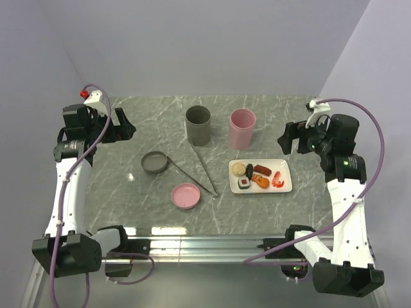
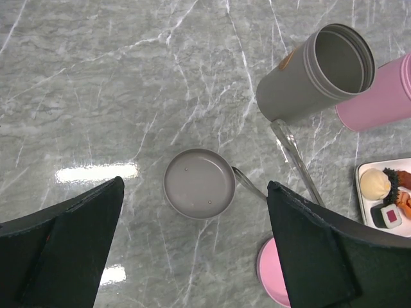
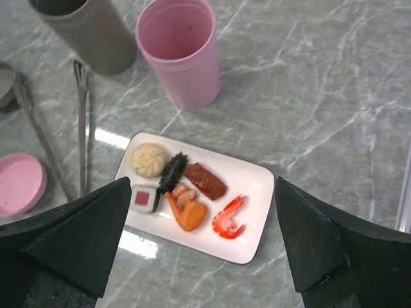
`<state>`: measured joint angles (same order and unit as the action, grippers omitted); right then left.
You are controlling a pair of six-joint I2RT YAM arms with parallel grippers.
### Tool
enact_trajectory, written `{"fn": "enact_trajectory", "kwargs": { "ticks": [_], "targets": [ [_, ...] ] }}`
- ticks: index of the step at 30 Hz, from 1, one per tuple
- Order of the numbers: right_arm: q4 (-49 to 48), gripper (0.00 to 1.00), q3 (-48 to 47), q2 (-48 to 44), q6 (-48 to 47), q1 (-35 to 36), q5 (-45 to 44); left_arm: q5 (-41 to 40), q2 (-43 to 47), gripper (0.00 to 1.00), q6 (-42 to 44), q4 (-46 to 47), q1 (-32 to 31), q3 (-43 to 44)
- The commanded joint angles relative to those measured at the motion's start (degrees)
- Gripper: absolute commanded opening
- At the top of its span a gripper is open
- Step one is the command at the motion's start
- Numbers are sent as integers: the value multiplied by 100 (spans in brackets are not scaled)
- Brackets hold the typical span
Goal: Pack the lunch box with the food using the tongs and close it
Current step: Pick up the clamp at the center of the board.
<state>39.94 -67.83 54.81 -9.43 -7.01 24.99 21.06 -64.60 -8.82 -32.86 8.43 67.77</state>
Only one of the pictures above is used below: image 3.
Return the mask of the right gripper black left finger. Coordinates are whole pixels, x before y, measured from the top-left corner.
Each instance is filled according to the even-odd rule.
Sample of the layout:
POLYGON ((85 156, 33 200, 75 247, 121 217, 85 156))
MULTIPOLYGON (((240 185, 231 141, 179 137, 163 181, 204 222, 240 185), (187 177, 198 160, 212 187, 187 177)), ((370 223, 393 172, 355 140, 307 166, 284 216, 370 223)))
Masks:
POLYGON ((123 177, 1 226, 1 307, 94 307, 105 293, 131 195, 123 177))

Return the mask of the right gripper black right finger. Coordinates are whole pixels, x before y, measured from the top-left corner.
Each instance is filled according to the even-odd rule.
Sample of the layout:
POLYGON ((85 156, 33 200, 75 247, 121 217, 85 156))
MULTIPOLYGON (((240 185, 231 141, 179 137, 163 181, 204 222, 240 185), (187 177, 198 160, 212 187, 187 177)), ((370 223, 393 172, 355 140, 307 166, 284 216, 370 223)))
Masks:
POLYGON ((305 307, 410 307, 410 234, 340 210, 282 177, 275 205, 305 307))

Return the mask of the sushi roll piece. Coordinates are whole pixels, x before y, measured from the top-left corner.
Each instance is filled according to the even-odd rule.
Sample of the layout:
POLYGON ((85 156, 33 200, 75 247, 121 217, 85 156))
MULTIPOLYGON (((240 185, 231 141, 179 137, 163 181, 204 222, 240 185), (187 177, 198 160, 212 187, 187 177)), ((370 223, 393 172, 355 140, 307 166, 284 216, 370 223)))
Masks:
POLYGON ((143 214, 151 214, 157 211, 160 192, 154 185, 134 184, 132 187, 130 210, 143 214))

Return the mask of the white steamed bun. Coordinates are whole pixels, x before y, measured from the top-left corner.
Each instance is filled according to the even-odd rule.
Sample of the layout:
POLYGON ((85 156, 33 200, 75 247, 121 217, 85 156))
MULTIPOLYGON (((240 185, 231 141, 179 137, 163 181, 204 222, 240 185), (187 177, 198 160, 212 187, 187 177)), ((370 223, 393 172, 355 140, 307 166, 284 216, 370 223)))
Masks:
POLYGON ((163 146, 145 142, 132 151, 130 164, 137 175, 155 178, 162 173, 169 161, 170 156, 163 146))

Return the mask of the black spiky sea cucumber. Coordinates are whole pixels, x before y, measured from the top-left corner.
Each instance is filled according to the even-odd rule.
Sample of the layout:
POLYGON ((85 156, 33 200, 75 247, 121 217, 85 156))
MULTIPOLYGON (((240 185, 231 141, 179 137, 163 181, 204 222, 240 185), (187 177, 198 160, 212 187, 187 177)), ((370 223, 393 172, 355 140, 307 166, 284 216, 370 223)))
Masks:
POLYGON ((176 154, 166 164, 161 173, 161 179, 157 192, 165 194, 166 192, 172 192, 180 181, 185 168, 188 165, 188 156, 182 152, 176 154))

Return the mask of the orange chicken wing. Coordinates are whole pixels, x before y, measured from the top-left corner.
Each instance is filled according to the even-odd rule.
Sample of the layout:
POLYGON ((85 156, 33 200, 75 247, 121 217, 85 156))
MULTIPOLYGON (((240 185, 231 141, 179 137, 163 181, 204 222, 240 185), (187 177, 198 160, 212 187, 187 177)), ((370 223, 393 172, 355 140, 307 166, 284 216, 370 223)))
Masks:
POLYGON ((176 222, 185 232, 196 230, 204 222, 208 213, 208 207, 205 204, 188 200, 182 209, 170 192, 166 192, 164 197, 170 204, 176 222))

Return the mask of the brown meat slice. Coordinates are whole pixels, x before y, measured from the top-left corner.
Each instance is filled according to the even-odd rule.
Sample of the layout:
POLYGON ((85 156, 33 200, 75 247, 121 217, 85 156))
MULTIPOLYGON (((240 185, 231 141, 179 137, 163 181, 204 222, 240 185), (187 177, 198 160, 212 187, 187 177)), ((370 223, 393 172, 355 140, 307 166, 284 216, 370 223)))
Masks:
POLYGON ((187 165, 183 175, 212 201, 221 198, 227 192, 226 184, 198 162, 187 165))

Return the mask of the metal food tongs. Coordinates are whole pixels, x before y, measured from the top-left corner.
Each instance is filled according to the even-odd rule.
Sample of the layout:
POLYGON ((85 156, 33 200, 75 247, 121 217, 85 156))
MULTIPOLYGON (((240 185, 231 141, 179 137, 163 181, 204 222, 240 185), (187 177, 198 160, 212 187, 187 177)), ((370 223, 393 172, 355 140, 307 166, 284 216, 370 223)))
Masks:
MULTIPOLYGON (((85 151, 85 134, 86 134, 86 104, 88 93, 88 76, 87 69, 81 61, 73 60, 74 76, 76 78, 76 86, 78 93, 78 151, 79 151, 79 167, 80 167, 80 196, 86 192, 86 151, 85 151)), ((35 108, 31 98, 31 94, 27 86, 24 85, 22 75, 19 73, 13 84, 13 91, 19 106, 23 109, 29 119, 32 128, 34 129, 38 140, 40 141, 43 150, 45 151, 52 171, 54 172, 67 201, 75 199, 74 194, 67 183, 63 173, 61 172, 57 159, 49 145, 46 134, 40 123, 35 118, 35 108)))

